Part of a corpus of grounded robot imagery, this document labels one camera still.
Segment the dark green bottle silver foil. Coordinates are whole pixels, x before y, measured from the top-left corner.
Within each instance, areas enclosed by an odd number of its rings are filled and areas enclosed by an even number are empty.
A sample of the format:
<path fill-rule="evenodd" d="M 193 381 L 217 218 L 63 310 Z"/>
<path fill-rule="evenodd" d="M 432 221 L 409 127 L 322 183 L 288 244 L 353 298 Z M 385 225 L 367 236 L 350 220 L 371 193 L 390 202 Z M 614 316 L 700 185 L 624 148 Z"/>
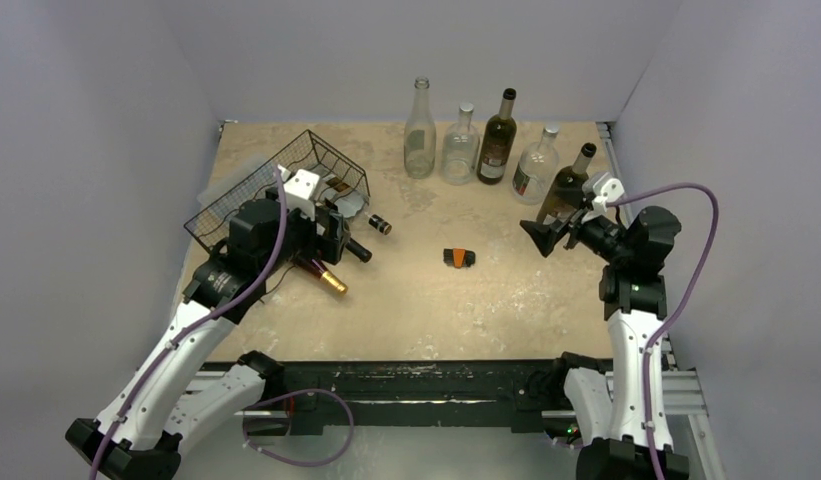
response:
<path fill-rule="evenodd" d="M 481 183 L 494 185 L 505 174 L 518 127 L 512 111 L 517 91 L 506 88 L 497 114 L 487 122 L 479 153 L 476 174 Z"/>

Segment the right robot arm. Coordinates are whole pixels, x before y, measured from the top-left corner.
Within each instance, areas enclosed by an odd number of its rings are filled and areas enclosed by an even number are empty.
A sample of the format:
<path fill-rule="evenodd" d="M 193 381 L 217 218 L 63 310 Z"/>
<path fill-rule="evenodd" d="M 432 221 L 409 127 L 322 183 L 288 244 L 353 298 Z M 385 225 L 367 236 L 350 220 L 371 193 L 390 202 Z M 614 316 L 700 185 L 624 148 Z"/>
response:
<path fill-rule="evenodd" d="M 613 351 L 613 385 L 584 368 L 550 376 L 547 392 L 562 407 L 573 405 L 581 428 L 579 479 L 687 479 L 689 459 L 677 453 L 665 414 L 661 327 L 667 317 L 661 271 L 681 230 L 669 210 L 641 210 L 627 227 L 584 202 L 564 221 L 523 220 L 521 228 L 543 256 L 565 240 L 586 246 L 606 261 L 599 298 Z"/>

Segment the clear round bottle silver cap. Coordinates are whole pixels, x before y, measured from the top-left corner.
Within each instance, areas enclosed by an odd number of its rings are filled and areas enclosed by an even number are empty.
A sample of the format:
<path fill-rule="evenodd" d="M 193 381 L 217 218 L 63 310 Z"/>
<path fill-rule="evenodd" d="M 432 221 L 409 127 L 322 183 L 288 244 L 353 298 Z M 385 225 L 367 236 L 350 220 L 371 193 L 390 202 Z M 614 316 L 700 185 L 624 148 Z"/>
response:
<path fill-rule="evenodd" d="M 473 124 L 474 105 L 459 104 L 458 118 L 443 138 L 441 175 L 450 185 L 464 185 L 475 174 L 480 134 Z"/>

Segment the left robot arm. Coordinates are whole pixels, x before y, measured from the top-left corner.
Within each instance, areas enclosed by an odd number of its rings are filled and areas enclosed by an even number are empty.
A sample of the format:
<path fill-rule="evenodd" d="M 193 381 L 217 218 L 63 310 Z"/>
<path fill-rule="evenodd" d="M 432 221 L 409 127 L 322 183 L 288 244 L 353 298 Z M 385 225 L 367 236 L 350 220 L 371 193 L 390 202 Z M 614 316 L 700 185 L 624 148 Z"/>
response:
<path fill-rule="evenodd" d="M 94 418 L 76 419 L 68 443 L 89 463 L 92 479 L 171 479 L 186 453 L 234 412 L 287 407 L 284 368 L 258 351 L 242 355 L 220 380 L 183 401 L 208 355 L 267 292 L 288 262 L 313 266 L 334 283 L 351 240 L 334 208 L 273 196 L 249 200 L 225 220 L 226 234 L 193 273 L 163 337 L 134 377 Z"/>

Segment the tall clear bottle no cap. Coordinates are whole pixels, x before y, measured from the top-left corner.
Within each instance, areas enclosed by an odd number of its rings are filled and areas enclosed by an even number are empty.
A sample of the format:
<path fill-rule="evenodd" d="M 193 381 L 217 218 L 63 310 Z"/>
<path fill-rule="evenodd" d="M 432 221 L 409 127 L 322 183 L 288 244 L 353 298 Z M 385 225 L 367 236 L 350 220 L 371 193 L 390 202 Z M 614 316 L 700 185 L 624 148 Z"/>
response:
<path fill-rule="evenodd" d="M 404 168 L 410 178 L 429 177 L 435 166 L 436 126 L 430 110 L 430 81 L 419 76 L 414 81 L 414 99 L 404 129 Z"/>

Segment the dark bottle grey foil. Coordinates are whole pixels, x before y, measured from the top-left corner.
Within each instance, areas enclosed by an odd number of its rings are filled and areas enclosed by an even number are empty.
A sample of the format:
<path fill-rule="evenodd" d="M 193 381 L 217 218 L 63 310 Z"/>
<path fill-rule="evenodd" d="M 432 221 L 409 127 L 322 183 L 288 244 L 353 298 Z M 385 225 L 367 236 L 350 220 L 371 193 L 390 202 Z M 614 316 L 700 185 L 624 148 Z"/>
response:
<path fill-rule="evenodd" d="M 589 178 L 587 169 L 596 152 L 594 143 L 585 143 L 574 163 L 556 174 L 536 216 L 537 222 L 550 225 L 555 220 L 564 221 L 580 206 L 582 187 Z"/>

